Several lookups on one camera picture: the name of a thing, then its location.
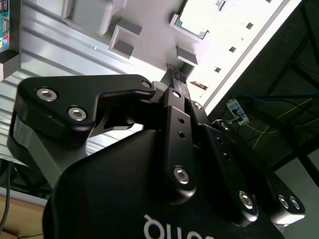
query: black metal beam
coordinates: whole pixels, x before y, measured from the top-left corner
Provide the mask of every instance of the black metal beam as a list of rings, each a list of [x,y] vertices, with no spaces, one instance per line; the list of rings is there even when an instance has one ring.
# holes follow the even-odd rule
[[[270,125],[271,127],[274,127],[279,130],[280,134],[287,142],[289,147],[292,149],[296,157],[299,159],[300,163],[308,172],[314,183],[319,187],[319,170],[309,159],[308,154],[302,150],[302,148],[296,141],[293,134],[293,128],[282,124],[280,121],[274,119],[273,117],[269,116],[263,111],[260,111],[252,106],[245,106],[244,111],[248,114],[251,114],[253,117],[263,121],[264,123]]]
[[[319,135],[316,135],[315,137],[313,137],[312,139],[310,139],[308,142],[305,142],[302,146],[301,146],[301,150],[306,154],[309,155],[312,152],[314,152],[315,150],[319,149]],[[291,161],[293,161],[296,158],[296,154],[295,152],[291,152],[290,154],[288,154],[287,156],[285,156],[284,158],[282,158],[281,160],[279,160],[278,162],[274,163],[271,166],[271,169],[273,171],[277,171],[278,169],[282,168],[283,166],[285,166],[286,164],[290,163]]]
[[[304,22],[305,22],[305,25],[306,25],[306,29],[307,29],[308,35],[310,37],[311,45],[312,45],[312,47],[314,49],[315,59],[316,59],[317,64],[319,66],[319,47],[317,45],[317,40],[316,40],[314,31],[312,29],[309,17],[308,17],[305,4],[300,8],[300,11],[302,13],[302,16],[303,16],[303,19],[304,19]]]
[[[317,91],[319,91],[319,83],[312,78],[307,72],[304,72],[297,65],[292,64],[291,69],[293,69],[298,75],[303,77],[309,84],[311,84]]]
[[[291,55],[291,57],[287,61],[286,65],[281,70],[281,72],[278,74],[277,78],[273,81],[273,83],[271,84],[269,89],[266,91],[265,96],[269,96],[271,94],[271,92],[274,91],[274,89],[278,86],[281,79],[284,77],[286,72],[289,70],[290,64],[299,56],[300,52],[304,49],[304,47],[308,43],[308,41],[309,41],[309,36],[307,34],[303,38],[303,40],[301,41],[301,43],[299,44],[297,49],[293,52],[293,54]]]

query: power strip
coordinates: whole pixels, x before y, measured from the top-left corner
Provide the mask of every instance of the power strip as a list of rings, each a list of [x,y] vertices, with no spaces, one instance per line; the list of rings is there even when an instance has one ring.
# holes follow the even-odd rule
[[[249,122],[247,115],[236,99],[229,100],[229,102],[226,103],[226,106],[235,118],[238,118],[238,116],[242,118],[241,121],[238,121],[239,125],[243,125]]]

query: black metal bracket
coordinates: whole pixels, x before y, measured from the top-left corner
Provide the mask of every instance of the black metal bracket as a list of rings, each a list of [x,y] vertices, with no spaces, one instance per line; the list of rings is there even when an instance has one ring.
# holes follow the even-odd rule
[[[199,103],[173,88],[156,89],[136,75],[30,78],[16,98],[8,147],[54,188],[46,211],[55,231],[44,233],[64,238],[84,223],[72,235],[97,236],[94,218],[110,226],[112,238],[142,238],[144,218],[152,216],[206,238],[214,231],[224,238],[282,238],[273,224],[305,216],[270,169],[256,166],[251,150],[228,137],[225,122],[212,125]],[[86,155],[88,137],[134,123],[143,130]],[[238,147],[247,156],[236,154]],[[118,230],[120,221],[127,230]]]

